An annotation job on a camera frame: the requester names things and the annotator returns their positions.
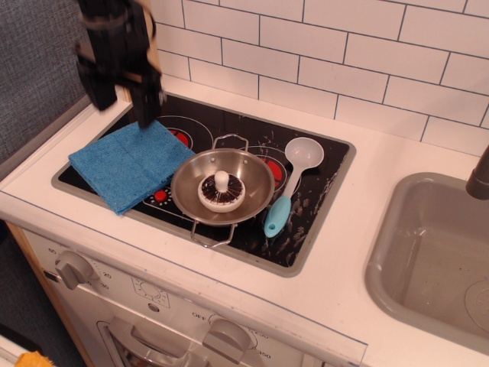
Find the white ladle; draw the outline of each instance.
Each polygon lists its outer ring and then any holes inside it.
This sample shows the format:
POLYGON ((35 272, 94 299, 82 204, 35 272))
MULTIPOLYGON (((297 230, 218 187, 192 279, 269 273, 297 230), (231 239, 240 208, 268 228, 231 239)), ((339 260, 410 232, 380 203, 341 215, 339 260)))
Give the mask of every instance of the white ladle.
POLYGON ((282 196, 275 201, 265 219, 264 231, 268 238, 276 236, 285 226, 292 206, 290 198, 296 189, 300 176, 308 168, 314 168, 321 164, 324 151, 317 141, 301 137, 289 141, 285 147, 285 157, 293 165, 293 170, 282 196))

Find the gray trim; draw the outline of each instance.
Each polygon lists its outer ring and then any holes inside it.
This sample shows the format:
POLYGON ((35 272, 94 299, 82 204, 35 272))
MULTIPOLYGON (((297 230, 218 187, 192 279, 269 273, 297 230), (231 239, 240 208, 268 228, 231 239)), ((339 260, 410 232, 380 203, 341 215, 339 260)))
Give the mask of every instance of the gray trim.
POLYGON ((16 151, 10 158, 0 164, 0 181, 6 178, 15 168, 17 168, 42 144, 56 134, 64 125, 78 115, 89 104, 89 97, 82 97, 77 103, 67 109, 60 117, 51 122, 42 132, 16 151))

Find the oven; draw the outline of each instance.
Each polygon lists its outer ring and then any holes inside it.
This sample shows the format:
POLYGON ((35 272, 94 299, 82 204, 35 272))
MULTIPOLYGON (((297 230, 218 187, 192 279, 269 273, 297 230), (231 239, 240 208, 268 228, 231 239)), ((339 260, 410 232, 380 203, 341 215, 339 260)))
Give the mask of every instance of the oven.
POLYGON ((94 366, 326 365, 144 279, 25 235, 94 366))

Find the yellow object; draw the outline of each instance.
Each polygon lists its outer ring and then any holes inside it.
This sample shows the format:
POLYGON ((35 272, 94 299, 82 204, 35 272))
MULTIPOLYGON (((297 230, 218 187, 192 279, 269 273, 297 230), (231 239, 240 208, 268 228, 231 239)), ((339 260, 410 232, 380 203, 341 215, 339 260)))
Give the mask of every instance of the yellow object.
POLYGON ((52 367, 53 363, 39 352, 27 352, 20 355, 15 367, 52 367))

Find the faucet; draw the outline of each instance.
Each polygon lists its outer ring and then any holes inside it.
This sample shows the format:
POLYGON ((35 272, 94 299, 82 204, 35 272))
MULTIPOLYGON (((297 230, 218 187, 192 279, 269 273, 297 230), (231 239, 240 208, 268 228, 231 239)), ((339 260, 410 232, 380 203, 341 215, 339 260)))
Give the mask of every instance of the faucet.
POLYGON ((465 189, 476 199, 489 200, 489 146, 472 171, 465 189))

